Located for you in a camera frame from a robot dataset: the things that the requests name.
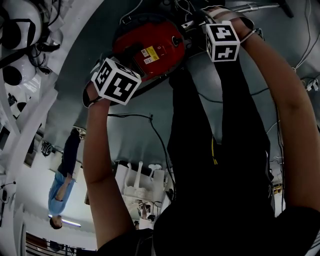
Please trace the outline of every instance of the wrist strap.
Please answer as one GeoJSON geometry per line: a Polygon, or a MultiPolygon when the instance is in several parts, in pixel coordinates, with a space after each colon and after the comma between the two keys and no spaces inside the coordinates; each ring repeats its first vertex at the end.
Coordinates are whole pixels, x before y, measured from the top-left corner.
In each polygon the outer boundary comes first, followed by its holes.
{"type": "Polygon", "coordinates": [[[246,36],[240,41],[240,44],[242,44],[243,42],[245,42],[249,37],[251,37],[254,33],[257,33],[262,39],[263,41],[265,40],[264,38],[264,34],[262,32],[261,28],[256,28],[254,30],[252,30],[251,32],[249,32],[248,34],[246,34],[246,36]]]}

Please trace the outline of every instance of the fluorescent light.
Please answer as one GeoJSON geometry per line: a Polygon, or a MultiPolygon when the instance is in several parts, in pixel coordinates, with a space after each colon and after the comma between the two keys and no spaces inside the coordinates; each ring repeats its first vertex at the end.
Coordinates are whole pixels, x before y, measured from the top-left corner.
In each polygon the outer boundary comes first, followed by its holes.
{"type": "Polygon", "coordinates": [[[75,223],[75,222],[72,222],[72,221],[69,221],[69,220],[62,219],[62,222],[66,223],[66,224],[69,224],[69,225],[72,225],[72,226],[79,227],[79,228],[81,227],[81,225],[79,223],[75,223]]]}

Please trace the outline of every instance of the hair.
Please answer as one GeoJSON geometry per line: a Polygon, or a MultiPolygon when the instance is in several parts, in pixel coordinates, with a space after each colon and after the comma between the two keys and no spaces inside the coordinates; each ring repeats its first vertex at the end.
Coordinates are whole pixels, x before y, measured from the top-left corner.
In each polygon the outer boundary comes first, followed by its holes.
{"type": "Polygon", "coordinates": [[[62,228],[62,225],[61,225],[61,226],[56,226],[56,225],[54,224],[54,221],[52,220],[52,218],[50,219],[50,225],[51,225],[51,227],[53,227],[55,230],[59,230],[59,229],[62,228]]]}

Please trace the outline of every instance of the yellow label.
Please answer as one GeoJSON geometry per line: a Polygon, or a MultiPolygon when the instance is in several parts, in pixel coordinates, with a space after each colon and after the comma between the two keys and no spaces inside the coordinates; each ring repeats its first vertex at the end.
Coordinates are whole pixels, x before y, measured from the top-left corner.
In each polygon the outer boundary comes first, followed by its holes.
{"type": "Polygon", "coordinates": [[[150,55],[153,61],[159,60],[159,56],[157,55],[153,46],[146,48],[146,51],[150,55]]]}

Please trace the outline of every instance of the black pants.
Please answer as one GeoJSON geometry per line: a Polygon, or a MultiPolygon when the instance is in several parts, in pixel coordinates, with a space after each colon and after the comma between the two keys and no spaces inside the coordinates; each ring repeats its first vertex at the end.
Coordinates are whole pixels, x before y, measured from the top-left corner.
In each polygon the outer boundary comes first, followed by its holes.
{"type": "Polygon", "coordinates": [[[191,74],[172,74],[173,120],[168,153],[177,202],[213,199],[223,209],[270,212],[270,142],[237,61],[215,64],[222,85],[222,144],[217,145],[191,74]]]}
{"type": "Polygon", "coordinates": [[[62,161],[58,167],[58,171],[64,177],[67,177],[67,174],[70,174],[72,176],[72,174],[74,173],[79,144],[79,132],[76,129],[73,129],[65,142],[62,161]]]}

